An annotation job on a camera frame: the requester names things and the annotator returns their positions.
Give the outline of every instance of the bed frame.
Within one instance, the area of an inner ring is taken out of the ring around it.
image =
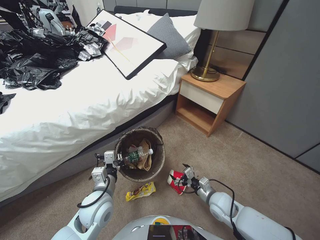
[[[124,6],[116,6],[114,8],[114,13],[131,14],[136,12],[143,12],[146,9],[150,9],[150,13],[158,16],[163,16],[166,13],[169,13],[170,17],[190,16],[197,14],[196,11],[187,10]],[[206,48],[204,46],[207,46],[209,44],[210,35],[211,31],[201,30],[199,40],[194,49],[194,56],[196,56],[199,60],[198,65],[202,64],[202,60],[204,59],[204,56],[206,54]],[[41,187],[47,186],[51,183],[72,176],[78,172],[81,172],[85,169],[88,169],[96,165],[97,160],[94,157],[94,153],[103,154],[106,150],[114,149],[114,146],[117,143],[119,136],[130,129],[137,128],[139,126],[148,126],[154,128],[158,127],[170,115],[170,113],[173,112],[173,109],[176,105],[176,100],[177,94],[167,96],[163,101],[161,101],[157,105],[140,113],[130,121],[118,126],[113,132],[90,144],[76,156],[68,159],[55,169],[38,178],[21,193],[0,202],[0,207]]]

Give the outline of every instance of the lamp shade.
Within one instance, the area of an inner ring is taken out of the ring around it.
[[[254,0],[202,0],[194,25],[219,31],[247,29],[253,3]]]

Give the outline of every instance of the wooden nightstand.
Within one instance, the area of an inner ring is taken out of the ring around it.
[[[176,115],[204,132],[207,137],[226,119],[246,83],[220,75],[216,82],[202,82],[182,76]]]

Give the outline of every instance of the white pillow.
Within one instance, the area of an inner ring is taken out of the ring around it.
[[[152,25],[156,23],[162,16],[157,16],[154,14],[149,14],[149,10],[145,10],[140,13],[132,13],[132,14],[121,14],[117,13],[116,16],[121,16],[123,20],[131,23],[142,31],[147,32]],[[187,53],[186,57],[190,59],[193,56],[193,49],[196,46],[196,43],[199,39],[201,29],[194,26],[193,23],[196,19],[197,15],[194,16],[184,16],[184,17],[170,17],[174,27],[181,34],[181,36],[186,40],[189,47],[191,48],[191,52]]]

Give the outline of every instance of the picture frame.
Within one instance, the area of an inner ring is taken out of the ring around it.
[[[167,48],[165,42],[106,10],[102,10],[87,27],[93,25],[104,31],[102,37],[109,44],[103,51],[127,80]]]

